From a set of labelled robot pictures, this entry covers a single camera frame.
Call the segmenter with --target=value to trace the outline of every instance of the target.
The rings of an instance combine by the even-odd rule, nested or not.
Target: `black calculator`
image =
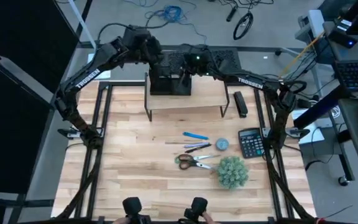
[[[260,157],[264,153],[259,128],[248,128],[239,131],[242,156],[245,159]]]

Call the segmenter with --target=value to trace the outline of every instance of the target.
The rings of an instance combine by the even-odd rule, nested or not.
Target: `wooden table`
[[[191,78],[190,96],[151,95],[150,78],[145,77],[147,85],[145,89],[145,110],[147,117],[152,121],[153,110],[220,107],[221,116],[224,117],[229,106],[227,86],[224,82],[214,82],[213,77],[200,77],[195,75]]]
[[[81,91],[78,108],[89,123],[97,89],[98,83],[93,82]],[[245,98],[249,110],[246,118],[239,118],[232,96],[235,91],[241,91]],[[144,111],[144,87],[115,86],[94,219],[98,216],[105,216],[107,220],[123,217],[122,201],[134,196],[142,202],[141,213],[149,214],[154,221],[182,218],[185,208],[190,207],[194,197],[208,200],[207,210],[216,221],[266,221],[267,217],[274,217],[267,166],[261,157],[245,160],[249,168],[249,180],[244,187],[236,190],[223,189],[216,174],[209,170],[197,167],[180,170],[173,161],[175,156],[184,152],[184,144],[199,141],[183,136],[184,131],[208,136],[211,143],[221,137],[229,140],[229,149],[224,152],[211,146],[192,153],[194,156],[221,154],[220,158],[242,157],[237,139],[238,130],[259,127],[254,92],[246,86],[230,86],[229,92],[231,103],[225,118],[218,113],[217,107],[177,108],[156,111],[154,121],[149,122]],[[287,126],[292,126],[292,122],[289,118]],[[287,139],[286,144],[298,147],[294,139]],[[302,206],[311,215],[315,215],[300,152],[284,147],[282,155],[290,190]],[[84,146],[73,146],[67,150],[52,216],[58,215],[78,190],[84,156]],[[203,163],[216,165],[220,158],[205,159]],[[279,196],[286,217],[281,191]]]

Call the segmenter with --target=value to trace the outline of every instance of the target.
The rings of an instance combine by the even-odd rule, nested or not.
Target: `gray floor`
[[[252,10],[255,21],[249,33],[243,39],[237,41],[232,39],[232,31],[240,18],[240,14],[246,13],[245,9],[240,10],[240,13],[236,13],[232,22],[227,23],[226,16],[230,11],[229,6],[223,7],[218,2],[208,2],[207,0],[188,1],[197,4],[197,9],[188,14],[188,22],[194,23],[198,32],[208,36],[206,43],[209,45],[303,48],[305,44],[294,38],[295,32],[299,30],[297,19],[299,16],[305,15],[309,9],[318,7],[323,0],[281,0],[275,1],[274,5],[259,5]],[[85,2],[85,0],[76,1],[80,12],[82,12]],[[166,4],[179,5],[186,11],[192,9],[191,5],[179,0],[160,0],[154,7],[147,9],[121,0],[97,0],[93,1],[86,23],[91,35],[95,39],[100,28],[106,23],[121,22],[123,24],[144,25],[145,12],[161,9]],[[59,6],[75,30],[78,21],[69,4],[60,4]],[[160,23],[161,21],[157,19],[152,21],[152,25]],[[124,29],[121,27],[107,28],[102,35],[101,41],[107,42],[112,40],[115,36],[122,35],[123,31]],[[180,26],[178,24],[169,24],[162,29],[152,30],[152,34],[164,45],[203,43],[202,38],[196,35],[191,27]],[[82,35],[81,40],[87,41],[88,39],[85,35]],[[79,69],[86,62],[87,54],[91,52],[91,49],[78,49],[73,56],[68,75],[72,75],[75,70]],[[272,74],[280,73],[284,66],[293,59],[287,54],[276,57],[273,53],[261,52],[241,52],[239,56],[244,69],[252,70],[255,73]],[[323,84],[332,79],[332,71],[319,65],[317,68]],[[146,65],[126,65],[123,70],[120,68],[115,69],[112,72],[112,79],[138,80],[142,78],[142,74],[147,69]],[[316,91],[310,72],[301,79],[309,83],[308,88],[305,90],[306,93],[314,93]],[[337,85],[335,82],[328,85],[324,89],[324,92],[328,93],[335,85]],[[59,120],[60,117],[56,114],[54,129],[58,126],[67,125],[61,121],[59,122]],[[64,154],[59,153],[59,149],[63,149],[66,143],[64,139],[59,139],[54,133],[50,134],[50,139],[50,142],[46,145],[49,149],[44,150],[43,162],[37,167],[36,175],[38,177],[35,178],[36,181],[32,184],[32,188],[39,189],[39,192],[30,193],[31,198],[29,199],[52,198],[54,192],[56,192],[57,181],[60,176],[62,161],[64,160]],[[329,164],[313,164],[307,174],[314,205],[319,217],[325,217],[348,205],[353,205],[353,207],[329,218],[329,220],[358,223],[358,158],[351,142],[345,144],[345,148],[356,177],[356,181],[350,183],[349,186],[341,187],[337,183],[337,178],[343,175],[343,170],[337,156],[334,156]],[[326,146],[326,150],[331,152],[331,146]],[[322,160],[328,159],[326,156],[318,157]],[[304,157],[305,163],[312,159],[310,156]],[[27,210],[21,215],[21,221],[40,220],[48,217],[49,214],[49,208]]]

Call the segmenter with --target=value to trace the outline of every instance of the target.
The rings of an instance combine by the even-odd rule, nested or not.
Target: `succulent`
[[[219,183],[226,189],[244,186],[248,180],[248,169],[244,165],[244,161],[237,156],[221,159],[217,173]]]

